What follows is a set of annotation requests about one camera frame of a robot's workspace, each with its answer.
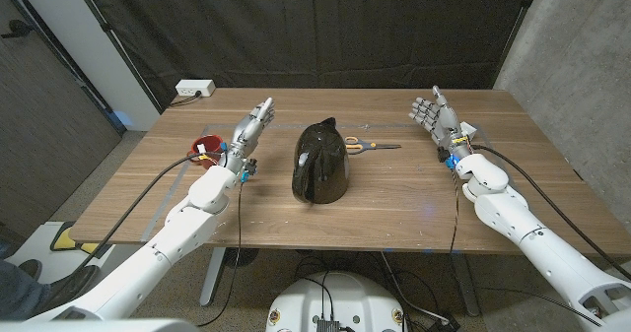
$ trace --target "power strip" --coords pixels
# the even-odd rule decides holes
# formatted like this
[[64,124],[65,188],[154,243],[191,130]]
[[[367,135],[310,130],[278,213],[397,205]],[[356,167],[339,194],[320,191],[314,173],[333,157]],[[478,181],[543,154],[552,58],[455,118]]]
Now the power strip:
[[175,89],[183,97],[195,96],[197,92],[201,92],[202,97],[210,97],[215,92],[215,83],[213,80],[180,80]]

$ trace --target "black backdrop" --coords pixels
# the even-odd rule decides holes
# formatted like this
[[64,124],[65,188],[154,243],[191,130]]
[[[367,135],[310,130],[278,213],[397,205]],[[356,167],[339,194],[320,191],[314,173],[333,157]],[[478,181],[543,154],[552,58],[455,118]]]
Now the black backdrop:
[[489,88],[523,0],[94,0],[165,107],[218,87]]

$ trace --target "metal robot hand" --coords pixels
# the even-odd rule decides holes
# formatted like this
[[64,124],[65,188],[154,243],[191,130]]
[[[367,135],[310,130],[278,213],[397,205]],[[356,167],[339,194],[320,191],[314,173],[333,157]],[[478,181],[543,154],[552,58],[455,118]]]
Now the metal robot hand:
[[449,106],[438,86],[434,86],[432,91],[436,97],[436,102],[432,103],[417,98],[416,102],[412,104],[412,112],[408,116],[430,132],[432,140],[439,147],[441,162],[446,160],[449,155],[455,155],[459,159],[470,155],[468,138],[462,133],[456,112]]
[[263,132],[263,128],[274,118],[274,101],[268,98],[265,102],[257,105],[250,114],[246,115],[235,128],[232,147],[238,149],[242,158],[245,159],[258,145],[258,136]]

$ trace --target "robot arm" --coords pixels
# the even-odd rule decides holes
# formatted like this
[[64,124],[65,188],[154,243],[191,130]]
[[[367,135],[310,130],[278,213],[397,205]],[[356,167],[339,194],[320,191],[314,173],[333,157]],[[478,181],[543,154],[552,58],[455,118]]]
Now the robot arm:
[[169,211],[165,226],[149,242],[85,295],[26,323],[129,317],[179,259],[211,237],[217,228],[217,216],[228,208],[225,191],[254,174],[255,162],[248,162],[247,156],[272,120],[273,106],[272,98],[267,99],[239,123],[223,163],[211,166],[190,186],[188,195]]
[[[477,217],[517,245],[566,303],[601,326],[579,317],[584,329],[626,329],[631,324],[631,284],[602,272],[537,219],[526,199],[508,185],[506,173],[473,154],[461,130],[466,123],[458,127],[456,113],[436,86],[434,95],[436,103],[417,99],[409,116],[432,134],[439,158],[468,179],[462,191],[474,203]],[[448,153],[441,156],[441,151]]]

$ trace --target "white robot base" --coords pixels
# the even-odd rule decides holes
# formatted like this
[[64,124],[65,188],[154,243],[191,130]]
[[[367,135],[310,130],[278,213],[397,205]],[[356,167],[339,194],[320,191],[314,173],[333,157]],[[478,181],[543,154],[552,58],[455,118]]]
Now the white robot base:
[[[308,276],[322,283],[324,272]],[[403,309],[392,294],[372,280],[349,272],[333,271],[326,274],[324,285],[331,294],[333,311],[328,294],[321,285],[301,279],[292,284],[269,308],[267,332],[328,331],[338,323],[347,331],[400,331],[403,327]]]

